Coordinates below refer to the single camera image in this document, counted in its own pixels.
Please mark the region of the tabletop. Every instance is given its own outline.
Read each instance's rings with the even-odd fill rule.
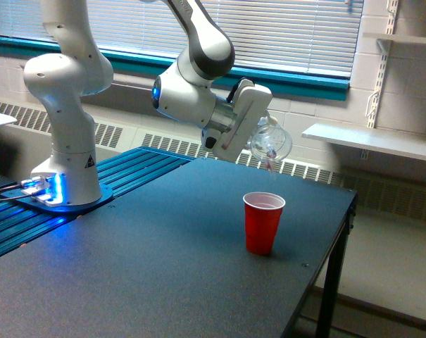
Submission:
[[[287,204],[248,253],[247,192]],[[197,159],[0,258],[0,337],[280,337],[356,193]]]

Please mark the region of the window blind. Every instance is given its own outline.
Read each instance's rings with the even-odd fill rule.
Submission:
[[[87,0],[102,49],[176,57],[187,38],[161,1]],[[203,0],[230,36],[235,65],[350,77],[363,0]],[[39,0],[0,0],[0,36],[51,41]]]

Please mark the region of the teal window frame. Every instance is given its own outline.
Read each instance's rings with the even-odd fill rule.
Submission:
[[[54,52],[61,52],[56,43],[0,37],[0,54],[2,55],[33,57]],[[101,52],[112,63],[117,72],[160,75],[174,62],[173,58],[105,49],[101,49]],[[309,96],[337,101],[346,101],[350,86],[348,79],[242,67],[233,67],[228,75],[217,80],[215,84],[232,86],[242,77],[254,79],[258,84],[268,87],[274,94]]]

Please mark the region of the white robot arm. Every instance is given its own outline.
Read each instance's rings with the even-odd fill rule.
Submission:
[[[152,91],[154,107],[175,120],[195,124],[202,129],[201,140],[206,149],[218,158],[236,161],[261,118],[268,116],[272,93],[250,80],[241,80],[228,98],[216,96],[211,84],[226,75],[234,64],[230,39],[213,22],[199,0],[164,2],[184,28],[189,46],[156,79]],[[289,135],[281,127],[277,130],[282,139],[290,142]],[[264,139],[264,147],[267,147],[266,136],[267,133],[259,137],[256,143],[261,145]],[[280,152],[274,158],[280,160],[286,156],[281,156]]]
[[[47,206],[89,204],[100,199],[101,190],[94,121],[83,111],[80,97],[108,88],[113,69],[92,38],[86,0],[41,0],[41,7],[44,27],[61,54],[38,56],[25,66],[25,84],[51,121],[51,157],[32,171],[32,176],[50,179],[48,193],[37,199]]]

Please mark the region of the red plastic cup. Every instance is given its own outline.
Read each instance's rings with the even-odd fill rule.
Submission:
[[[272,251],[278,223],[286,204],[278,195],[251,192],[243,197],[246,210],[246,248],[267,256]]]

